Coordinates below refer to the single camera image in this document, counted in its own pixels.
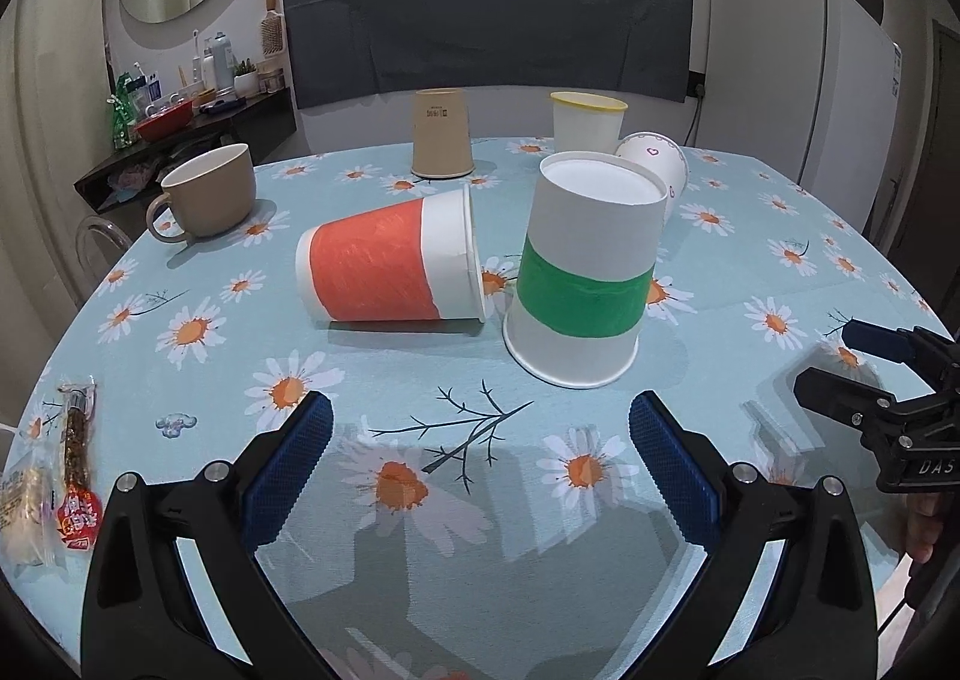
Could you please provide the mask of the person's right hand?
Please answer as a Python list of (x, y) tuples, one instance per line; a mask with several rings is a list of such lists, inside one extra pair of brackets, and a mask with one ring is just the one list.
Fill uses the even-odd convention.
[(939, 540), (946, 508), (946, 494), (911, 494), (907, 496), (907, 533), (905, 550), (919, 565), (928, 563)]

